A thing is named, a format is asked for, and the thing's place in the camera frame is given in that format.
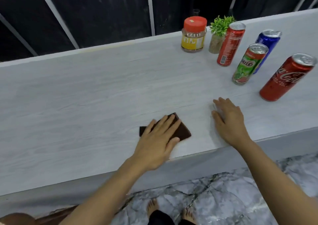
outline white wooden tabletop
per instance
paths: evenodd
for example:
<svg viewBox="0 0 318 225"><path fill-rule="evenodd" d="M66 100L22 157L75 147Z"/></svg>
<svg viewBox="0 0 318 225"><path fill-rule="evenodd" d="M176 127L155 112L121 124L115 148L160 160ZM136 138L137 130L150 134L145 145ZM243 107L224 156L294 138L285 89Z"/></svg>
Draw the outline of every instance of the white wooden tabletop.
<svg viewBox="0 0 318 225"><path fill-rule="evenodd" d="M172 158L223 147L211 119L220 96L241 107L254 140L318 126L318 68L277 102L258 94L293 53L318 55L318 11L244 23L229 67L208 52L210 34L202 52L189 54L180 32L2 63L0 195L115 171L133 154L139 126L173 112L192 137ZM238 62L264 29L283 31L281 41L246 85L233 84Z"/></svg>

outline green leaf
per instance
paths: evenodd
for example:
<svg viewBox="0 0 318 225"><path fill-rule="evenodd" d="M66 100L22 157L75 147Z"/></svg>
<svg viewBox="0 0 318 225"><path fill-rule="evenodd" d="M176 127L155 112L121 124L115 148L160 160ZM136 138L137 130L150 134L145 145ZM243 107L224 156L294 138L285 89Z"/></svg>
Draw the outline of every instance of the green leaf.
<svg viewBox="0 0 318 225"><path fill-rule="evenodd" d="M214 22L211 22L211 33L218 36L224 36L229 25L234 21L235 18L233 16L224 16L224 19L220 18L220 16L217 16L217 18L214 19Z"/></svg>

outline can lid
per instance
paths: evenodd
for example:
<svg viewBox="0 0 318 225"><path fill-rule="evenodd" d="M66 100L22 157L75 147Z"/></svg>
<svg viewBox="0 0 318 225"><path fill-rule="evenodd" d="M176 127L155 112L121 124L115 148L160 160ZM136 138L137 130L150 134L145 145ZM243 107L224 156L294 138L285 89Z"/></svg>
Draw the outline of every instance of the can lid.
<svg viewBox="0 0 318 225"><path fill-rule="evenodd" d="M317 64L317 58L305 53L296 53L292 55L292 59L296 63L304 66L315 66Z"/></svg>
<svg viewBox="0 0 318 225"><path fill-rule="evenodd" d="M204 17L194 16L186 18L183 27L188 32L198 33L205 30L207 23Z"/></svg>
<svg viewBox="0 0 318 225"><path fill-rule="evenodd" d="M229 27L233 30L245 30L246 26L242 22L232 22Z"/></svg>
<svg viewBox="0 0 318 225"><path fill-rule="evenodd" d="M283 32L279 31L279 30L264 30L262 31L263 35L266 37L272 37L272 38L277 38L280 37Z"/></svg>
<svg viewBox="0 0 318 225"><path fill-rule="evenodd" d="M253 43L248 48L252 53L255 53L255 54L268 53L268 47L261 43Z"/></svg>

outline hand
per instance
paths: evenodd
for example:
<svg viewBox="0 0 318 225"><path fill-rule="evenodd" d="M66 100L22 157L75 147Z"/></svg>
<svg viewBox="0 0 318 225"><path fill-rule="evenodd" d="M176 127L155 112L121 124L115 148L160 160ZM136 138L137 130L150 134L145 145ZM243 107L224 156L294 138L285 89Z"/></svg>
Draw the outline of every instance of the hand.
<svg viewBox="0 0 318 225"><path fill-rule="evenodd" d="M142 134L131 158L140 164L144 171L155 170L161 166L169 159L171 151L180 141L178 137L169 141L181 124L181 120L178 120L169 128L174 118L175 115L171 115L169 119L165 115L153 131L151 129L156 121L152 120Z"/></svg>
<svg viewBox="0 0 318 225"><path fill-rule="evenodd" d="M217 111L212 111L212 116L215 121L215 127L220 136L234 148L242 146L251 138L248 135L244 125L244 116L240 107L235 106L230 99L219 98L213 102L224 113L224 121Z"/></svg>

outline milo can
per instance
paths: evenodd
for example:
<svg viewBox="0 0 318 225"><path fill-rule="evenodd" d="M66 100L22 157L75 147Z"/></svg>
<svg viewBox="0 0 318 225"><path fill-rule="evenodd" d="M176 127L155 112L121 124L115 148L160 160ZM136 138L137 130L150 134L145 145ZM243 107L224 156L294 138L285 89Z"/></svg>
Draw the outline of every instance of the milo can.
<svg viewBox="0 0 318 225"><path fill-rule="evenodd" d="M254 43L248 47L242 60L233 74L232 81L237 85L243 85L250 79L263 58L268 53L268 47L261 43Z"/></svg>

